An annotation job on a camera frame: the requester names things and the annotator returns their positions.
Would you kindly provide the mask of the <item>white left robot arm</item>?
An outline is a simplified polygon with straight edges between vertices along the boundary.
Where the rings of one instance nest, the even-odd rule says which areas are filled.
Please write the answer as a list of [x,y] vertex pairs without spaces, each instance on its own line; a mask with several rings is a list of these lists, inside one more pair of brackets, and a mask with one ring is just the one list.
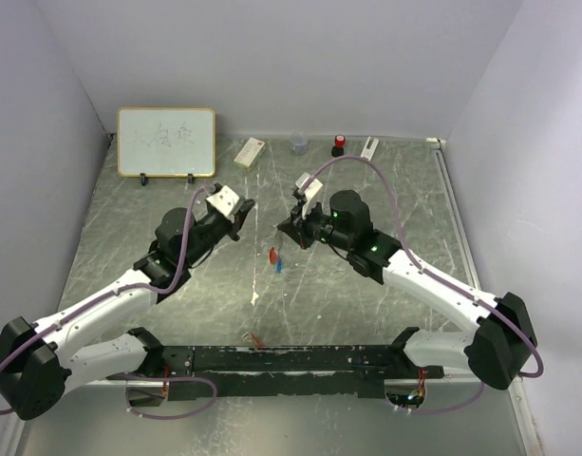
[[7,411],[31,420],[51,409],[65,394],[95,380],[135,372],[159,375],[164,366],[160,344],[145,330],[129,331],[108,342],[96,337],[134,312],[146,311],[174,294],[190,270],[225,237],[238,232],[253,209],[253,199],[213,194],[206,213],[169,210],[155,230],[145,256],[122,276],[77,304],[33,323],[11,320],[0,333],[0,394]]

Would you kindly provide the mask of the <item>red tagged key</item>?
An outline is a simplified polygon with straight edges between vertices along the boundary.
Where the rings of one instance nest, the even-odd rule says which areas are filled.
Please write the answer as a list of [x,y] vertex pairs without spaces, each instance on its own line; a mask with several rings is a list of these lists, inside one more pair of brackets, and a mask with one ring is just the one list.
[[245,332],[242,335],[242,339],[245,342],[252,344],[257,350],[262,350],[264,348],[263,343],[253,332]]

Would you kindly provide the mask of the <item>blue tagged key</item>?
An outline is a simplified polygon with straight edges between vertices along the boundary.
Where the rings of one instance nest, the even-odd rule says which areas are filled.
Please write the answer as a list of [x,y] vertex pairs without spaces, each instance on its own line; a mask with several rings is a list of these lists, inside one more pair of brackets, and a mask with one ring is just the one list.
[[275,265],[275,271],[276,271],[278,274],[281,274],[281,272],[282,272],[282,269],[283,269],[283,260],[282,260],[282,258],[281,258],[281,257],[279,257],[279,258],[278,258],[278,260],[276,261],[276,265]]

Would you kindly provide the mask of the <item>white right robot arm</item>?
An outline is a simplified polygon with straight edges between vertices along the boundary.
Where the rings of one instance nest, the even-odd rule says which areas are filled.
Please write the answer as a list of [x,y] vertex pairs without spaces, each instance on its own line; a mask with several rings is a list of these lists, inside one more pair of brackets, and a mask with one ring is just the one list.
[[329,204],[325,213],[321,203],[299,198],[278,231],[302,249],[321,242],[345,252],[360,276],[418,298],[458,327],[450,333],[405,331],[389,355],[396,375],[407,378],[426,366],[465,369],[496,390],[523,375],[537,341],[522,298],[486,293],[409,253],[374,227],[367,204],[352,190],[335,193]]

